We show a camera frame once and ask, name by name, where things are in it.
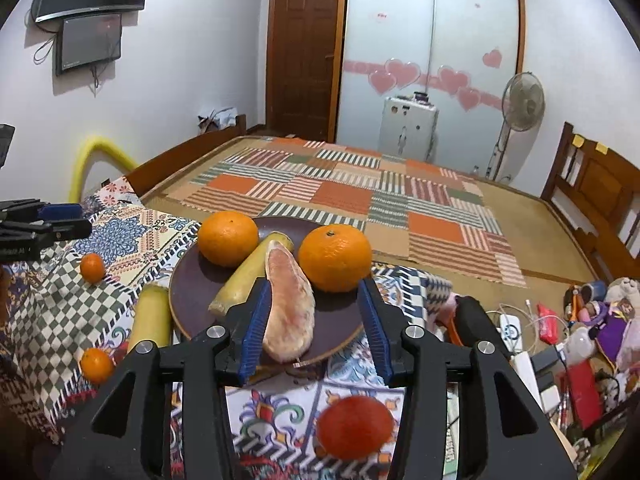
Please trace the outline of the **red tomato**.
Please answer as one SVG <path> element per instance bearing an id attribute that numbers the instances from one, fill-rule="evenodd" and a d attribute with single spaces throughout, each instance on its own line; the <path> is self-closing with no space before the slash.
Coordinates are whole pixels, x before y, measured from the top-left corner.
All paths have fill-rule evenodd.
<path id="1" fill-rule="evenodd" d="M 343 462 L 364 460 L 390 440 L 395 422 L 386 406 L 370 396 L 348 396 L 318 417 L 316 436 L 322 448 Z"/>

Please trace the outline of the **black orange glasses case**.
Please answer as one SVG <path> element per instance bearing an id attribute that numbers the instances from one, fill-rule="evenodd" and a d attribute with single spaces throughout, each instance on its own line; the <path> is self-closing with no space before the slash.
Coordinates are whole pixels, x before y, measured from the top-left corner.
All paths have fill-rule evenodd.
<path id="1" fill-rule="evenodd" d="M 512 356 L 487 312 L 471 296 L 454 296 L 454 310 L 446 327 L 449 341 L 457 346 L 472 348 L 481 341 L 488 341 L 507 360 Z"/>

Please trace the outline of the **purple round plate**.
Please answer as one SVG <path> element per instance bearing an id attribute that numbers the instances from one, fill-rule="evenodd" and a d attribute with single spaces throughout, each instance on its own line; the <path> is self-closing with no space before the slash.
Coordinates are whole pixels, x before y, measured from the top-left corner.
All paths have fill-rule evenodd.
<path id="1" fill-rule="evenodd" d="M 178 329 L 188 338 L 219 324 L 239 327 L 242 304 L 258 295 L 266 300 L 256 310 L 266 331 L 252 344 L 262 352 L 258 368 L 304 366 L 332 354 L 360 330 L 354 292 L 317 292 L 294 249 L 314 232 L 314 222 L 262 217 L 259 240 L 233 266 L 207 259 L 198 240 L 181 257 L 169 284 L 169 305 Z"/>

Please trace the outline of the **white power strip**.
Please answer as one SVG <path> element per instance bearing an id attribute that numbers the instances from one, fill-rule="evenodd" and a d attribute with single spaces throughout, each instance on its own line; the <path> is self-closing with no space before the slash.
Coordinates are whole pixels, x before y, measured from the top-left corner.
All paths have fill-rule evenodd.
<path id="1" fill-rule="evenodd" d="M 532 359 L 526 351 L 511 358 L 511 366 L 540 408 L 543 408 Z"/>

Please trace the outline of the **yellow sugarcane piece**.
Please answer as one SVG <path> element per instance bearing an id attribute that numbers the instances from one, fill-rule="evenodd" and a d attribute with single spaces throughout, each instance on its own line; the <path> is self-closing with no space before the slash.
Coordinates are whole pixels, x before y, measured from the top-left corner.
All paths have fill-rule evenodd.
<path id="1" fill-rule="evenodd" d="M 158 348 L 168 347 L 172 341 L 171 325 L 168 289 L 154 283 L 146 284 L 134 306 L 134 324 L 127 352 L 133 352 L 144 340 L 153 341 Z"/>
<path id="2" fill-rule="evenodd" d="M 266 276 L 266 258 L 271 242 L 278 242 L 286 249 L 294 248 L 293 241 L 284 233 L 274 231 L 270 233 L 232 273 L 230 278 L 217 292 L 208 310 L 211 314 L 223 318 L 228 310 L 237 304 L 242 304 L 248 298 L 255 281 Z"/>

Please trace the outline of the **purple plush toy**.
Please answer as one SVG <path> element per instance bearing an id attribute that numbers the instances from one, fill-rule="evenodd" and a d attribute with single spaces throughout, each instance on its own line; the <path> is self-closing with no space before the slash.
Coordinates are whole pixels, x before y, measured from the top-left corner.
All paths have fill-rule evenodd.
<path id="1" fill-rule="evenodd" d="M 636 314 L 634 306 L 624 298 L 613 302 L 590 301 L 586 308 L 590 315 L 586 322 L 589 337 L 614 367 L 628 324 Z"/>

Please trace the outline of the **patchwork patterned cloth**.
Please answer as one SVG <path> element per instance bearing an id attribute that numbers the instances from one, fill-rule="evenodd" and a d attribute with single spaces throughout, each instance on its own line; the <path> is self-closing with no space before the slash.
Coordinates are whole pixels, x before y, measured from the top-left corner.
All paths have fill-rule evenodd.
<path id="1" fill-rule="evenodd" d="M 126 354 L 134 305 L 142 288 L 167 286 L 193 245 L 192 220 L 145 208 L 124 180 L 88 200 L 90 237 L 47 249 L 39 262 L 6 266 L 8 296 L 1 305 L 1 404 L 51 442 L 60 442 L 94 388 L 81 375 L 85 350 L 114 361 Z M 83 255 L 101 256 L 98 284 L 80 274 Z M 383 479 L 394 452 L 386 444 L 364 460 L 327 456 L 316 421 L 332 403 L 363 394 L 393 415 L 404 394 L 375 373 L 363 333 L 329 358 L 303 368 L 265 374 L 227 392 L 233 443 L 256 479 Z"/>

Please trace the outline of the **wooden bed frame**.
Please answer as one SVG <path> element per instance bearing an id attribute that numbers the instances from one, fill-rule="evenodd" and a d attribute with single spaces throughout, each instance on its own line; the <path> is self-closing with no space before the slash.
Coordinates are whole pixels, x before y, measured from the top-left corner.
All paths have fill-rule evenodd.
<path id="1" fill-rule="evenodd" d="M 128 182 L 142 202 L 202 220 L 212 212 L 172 202 L 168 192 L 220 158 L 225 148 L 261 137 L 236 127 L 202 134 L 137 166 L 128 174 Z M 524 275 L 524 286 L 531 278 L 561 283 L 638 278 L 639 171 L 616 152 L 565 126 L 541 197 L 463 175 L 480 188 L 485 206 L 497 218 Z"/>

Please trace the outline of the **small mandarin orange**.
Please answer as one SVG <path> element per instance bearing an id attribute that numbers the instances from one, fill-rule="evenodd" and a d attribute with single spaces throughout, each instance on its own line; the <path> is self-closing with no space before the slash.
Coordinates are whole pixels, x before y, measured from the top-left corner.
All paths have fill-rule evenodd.
<path id="1" fill-rule="evenodd" d="M 83 255 L 80 260 L 80 274 L 91 285 L 102 281 L 105 276 L 105 266 L 101 256 L 94 252 Z"/>

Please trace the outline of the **pink pomelo segment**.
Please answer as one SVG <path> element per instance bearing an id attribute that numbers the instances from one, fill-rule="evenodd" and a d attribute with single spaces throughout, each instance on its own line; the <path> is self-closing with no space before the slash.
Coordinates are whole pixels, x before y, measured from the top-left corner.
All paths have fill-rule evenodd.
<path id="1" fill-rule="evenodd" d="M 266 278 L 271 308 L 262 348 L 278 363 L 296 361 L 314 339 L 314 292 L 292 252 L 278 242 L 269 244 Z"/>

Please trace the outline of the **crumpled clothes pile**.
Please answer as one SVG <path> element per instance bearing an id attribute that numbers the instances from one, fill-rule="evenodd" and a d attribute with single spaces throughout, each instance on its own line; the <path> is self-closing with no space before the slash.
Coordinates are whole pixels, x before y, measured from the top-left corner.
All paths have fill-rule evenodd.
<path id="1" fill-rule="evenodd" d="M 214 108 L 208 115 L 198 115 L 198 133 L 204 134 L 209 131 L 224 130 L 236 125 L 236 114 L 238 110 L 233 106 L 228 106 L 216 110 Z"/>

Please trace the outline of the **large orange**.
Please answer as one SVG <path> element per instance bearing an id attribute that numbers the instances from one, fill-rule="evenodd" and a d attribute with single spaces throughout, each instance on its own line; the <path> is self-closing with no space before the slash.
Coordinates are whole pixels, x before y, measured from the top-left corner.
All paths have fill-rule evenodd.
<path id="1" fill-rule="evenodd" d="M 255 221 L 237 211 L 217 211 L 198 229 L 198 250 L 217 266 L 239 266 L 258 244 Z"/>
<path id="2" fill-rule="evenodd" d="M 351 292 L 371 273 L 372 248 L 363 232 L 353 226 L 330 224 L 303 239 L 297 260 L 316 289 Z"/>

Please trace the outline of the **brown wooden door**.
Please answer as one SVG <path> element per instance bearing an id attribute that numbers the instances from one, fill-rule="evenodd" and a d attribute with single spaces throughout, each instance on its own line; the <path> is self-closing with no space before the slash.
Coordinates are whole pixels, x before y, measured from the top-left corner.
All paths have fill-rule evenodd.
<path id="1" fill-rule="evenodd" d="M 336 137 L 346 0 L 269 0 L 266 122 L 302 139 Z"/>

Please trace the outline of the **white standing fan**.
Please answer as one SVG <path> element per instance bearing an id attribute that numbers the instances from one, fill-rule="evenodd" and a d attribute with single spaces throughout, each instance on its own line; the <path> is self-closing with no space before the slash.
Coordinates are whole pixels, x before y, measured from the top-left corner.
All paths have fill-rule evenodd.
<path id="1" fill-rule="evenodd" d="M 517 73 L 508 81 L 501 100 L 502 125 L 485 171 L 486 179 L 497 180 L 511 133 L 533 129 L 541 122 L 545 107 L 544 88 L 532 72 Z"/>

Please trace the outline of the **striped patchwork mat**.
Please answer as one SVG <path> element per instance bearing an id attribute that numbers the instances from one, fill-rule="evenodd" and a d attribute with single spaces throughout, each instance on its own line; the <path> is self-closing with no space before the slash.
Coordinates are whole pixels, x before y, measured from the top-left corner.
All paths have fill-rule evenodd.
<path id="1" fill-rule="evenodd" d="M 262 136 L 174 186 L 168 200 L 206 212 L 349 224 L 374 252 L 522 287 L 524 275 L 476 183 L 454 170 L 358 148 Z"/>

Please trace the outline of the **yellow foam tube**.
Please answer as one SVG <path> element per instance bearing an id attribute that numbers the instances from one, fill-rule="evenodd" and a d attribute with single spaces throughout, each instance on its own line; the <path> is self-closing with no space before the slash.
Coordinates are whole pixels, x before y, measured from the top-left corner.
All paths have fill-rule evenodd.
<path id="1" fill-rule="evenodd" d="M 70 203 L 77 203 L 81 200 L 87 176 L 96 162 L 107 162 L 125 174 L 129 174 L 139 166 L 130 155 L 106 136 L 97 136 L 96 134 L 87 136 L 81 143 L 70 174 L 70 190 L 67 194 L 67 200 Z"/>

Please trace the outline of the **small wall monitor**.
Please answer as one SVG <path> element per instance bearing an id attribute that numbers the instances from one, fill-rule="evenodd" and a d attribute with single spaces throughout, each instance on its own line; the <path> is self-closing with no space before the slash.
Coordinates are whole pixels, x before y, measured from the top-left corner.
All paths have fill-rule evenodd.
<path id="1" fill-rule="evenodd" d="M 64 18 L 56 36 L 55 73 L 118 60 L 122 55 L 122 16 L 89 14 Z"/>

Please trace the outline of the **white box appliance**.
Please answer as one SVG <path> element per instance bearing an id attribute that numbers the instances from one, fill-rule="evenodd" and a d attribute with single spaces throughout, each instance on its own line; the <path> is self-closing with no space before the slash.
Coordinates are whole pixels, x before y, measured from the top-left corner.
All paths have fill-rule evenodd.
<path id="1" fill-rule="evenodd" d="M 386 155 L 427 162 L 436 143 L 438 113 L 425 92 L 387 98 L 378 150 Z"/>

